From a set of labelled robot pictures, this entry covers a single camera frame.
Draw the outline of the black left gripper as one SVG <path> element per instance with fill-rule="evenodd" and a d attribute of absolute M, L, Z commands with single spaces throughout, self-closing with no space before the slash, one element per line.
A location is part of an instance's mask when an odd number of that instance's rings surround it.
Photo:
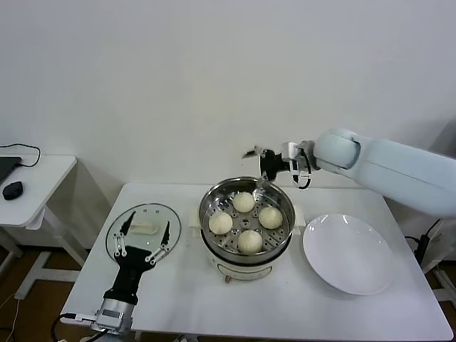
<path fill-rule="evenodd" d="M 112 287 L 104 293 L 104 299 L 136 304 L 138 302 L 137 292 L 141 276 L 144 272 L 151 270 L 152 264 L 158 263 L 168 251 L 170 221 L 167 222 L 159 248 L 154 252 L 151 253 L 145 249 L 125 246 L 125 237 L 135 214 L 136 211 L 133 211 L 128 219 L 122 223 L 120 231 L 113 234 L 113 255 L 119 270 Z"/>

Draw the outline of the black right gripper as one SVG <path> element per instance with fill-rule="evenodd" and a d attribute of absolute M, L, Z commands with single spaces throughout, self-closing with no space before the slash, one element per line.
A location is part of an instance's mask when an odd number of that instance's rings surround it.
<path fill-rule="evenodd" d="M 282 160 L 281 154 L 276 154 L 273 150 L 265 150 L 258 145 L 244 153 L 242 158 L 256 156 L 259 156 L 260 166 L 260 176 L 255 183 L 257 189 L 268 187 L 273 182 L 273 179 L 276 179 L 278 173 L 290 170 L 289 163 Z"/>

